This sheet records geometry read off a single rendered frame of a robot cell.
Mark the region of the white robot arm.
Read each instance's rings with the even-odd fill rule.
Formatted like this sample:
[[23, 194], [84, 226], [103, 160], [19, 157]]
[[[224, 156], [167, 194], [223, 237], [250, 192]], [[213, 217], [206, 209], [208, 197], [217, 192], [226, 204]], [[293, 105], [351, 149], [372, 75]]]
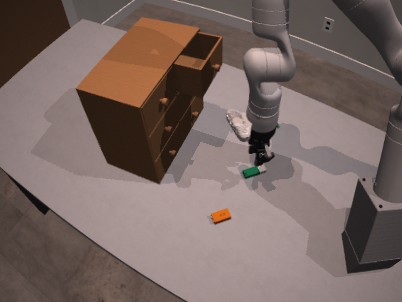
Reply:
[[[390, 0], [332, 1], [373, 43], [402, 86], [402, 26]], [[276, 82], [290, 81], [296, 71], [289, 36], [289, 0], [252, 0], [252, 29], [256, 36], [276, 41], [277, 48], [252, 48], [244, 55], [249, 84], [247, 111], [226, 112], [241, 142], [249, 141], [251, 130], [267, 133], [275, 129], [282, 96]], [[390, 110], [373, 190], [387, 202], [402, 203], [402, 97]]]

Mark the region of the green rectangular block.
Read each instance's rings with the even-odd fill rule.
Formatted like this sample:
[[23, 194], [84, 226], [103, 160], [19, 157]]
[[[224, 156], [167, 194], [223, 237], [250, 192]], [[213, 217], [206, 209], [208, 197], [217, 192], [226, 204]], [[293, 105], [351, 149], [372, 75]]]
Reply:
[[263, 173], [266, 173], [266, 168], [264, 166], [264, 164], [262, 166], [258, 166], [258, 167], [251, 167], [245, 170], [242, 170], [242, 173], [244, 175], [244, 178], [250, 178], [250, 177], [254, 177]]

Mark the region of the brown wooden chest of drawers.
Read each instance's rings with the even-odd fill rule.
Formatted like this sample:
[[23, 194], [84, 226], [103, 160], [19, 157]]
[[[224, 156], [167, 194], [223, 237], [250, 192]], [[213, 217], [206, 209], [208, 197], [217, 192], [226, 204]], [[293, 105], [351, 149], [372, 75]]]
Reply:
[[[108, 164], [160, 184], [156, 160], [180, 123], [174, 63], [200, 28], [141, 17], [76, 87]], [[173, 67], [179, 122], [154, 160], [141, 107]], [[182, 146], [181, 144], [181, 146]], [[181, 148], [180, 146], [180, 148]], [[179, 148], [179, 149], [180, 149]]]

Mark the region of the dark brown drawer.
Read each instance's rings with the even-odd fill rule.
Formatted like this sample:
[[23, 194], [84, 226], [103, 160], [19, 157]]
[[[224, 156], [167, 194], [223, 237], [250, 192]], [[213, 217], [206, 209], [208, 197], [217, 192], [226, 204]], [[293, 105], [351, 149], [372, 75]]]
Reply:
[[194, 96], [187, 95], [187, 94], [180, 93], [180, 92], [178, 92], [177, 95], [178, 95], [179, 111], [180, 111], [180, 118], [181, 118], [182, 115], [184, 114], [184, 112], [186, 111], [187, 107], [191, 103], [192, 99], [194, 98]]
[[[170, 137], [177, 123], [179, 122], [178, 107], [176, 97], [160, 119], [159, 123], [149, 136], [149, 141], [156, 160], [166, 141]], [[170, 127], [171, 126], [171, 127]]]
[[148, 136], [175, 95], [173, 67], [171, 67], [141, 107]]
[[[202, 99], [195, 97], [181, 119], [183, 141], [203, 108]], [[195, 113], [194, 113], [195, 112]]]
[[177, 151], [179, 150], [181, 144], [182, 137], [179, 123], [155, 162], [160, 181], [171, 164], [173, 158], [176, 157]]
[[198, 32], [174, 63], [177, 92], [203, 98], [220, 71], [222, 54], [223, 37]]

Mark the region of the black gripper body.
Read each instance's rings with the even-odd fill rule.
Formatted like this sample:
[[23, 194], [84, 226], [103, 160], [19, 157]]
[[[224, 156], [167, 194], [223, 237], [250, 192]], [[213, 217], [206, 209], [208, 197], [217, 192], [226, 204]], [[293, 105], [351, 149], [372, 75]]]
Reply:
[[258, 149], [265, 149], [266, 143], [268, 143], [268, 147], [270, 146], [270, 139], [275, 134], [276, 127], [275, 127], [275, 129], [273, 129], [272, 131], [267, 132], [267, 133], [260, 133], [260, 132], [251, 130], [250, 137], [252, 138], [252, 140], [253, 139], [258, 140]]

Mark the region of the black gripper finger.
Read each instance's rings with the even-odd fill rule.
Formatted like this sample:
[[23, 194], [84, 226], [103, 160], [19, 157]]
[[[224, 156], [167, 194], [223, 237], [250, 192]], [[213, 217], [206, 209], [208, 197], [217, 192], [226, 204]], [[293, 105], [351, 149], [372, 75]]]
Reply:
[[[263, 165], [263, 162], [269, 162], [272, 158], [275, 157], [274, 152], [270, 153], [268, 143], [265, 144], [265, 149], [258, 149], [258, 140], [253, 139], [254, 143], [254, 151], [256, 153], [256, 158], [255, 158], [255, 166], [261, 166]], [[260, 154], [263, 153], [263, 154]], [[266, 162], [265, 162], [266, 161]], [[259, 164], [260, 163], [260, 164]]]
[[249, 150], [248, 150], [249, 154], [255, 153], [254, 152], [254, 144], [253, 144], [253, 140], [251, 137], [250, 137], [250, 140], [248, 141], [248, 144], [249, 144]]

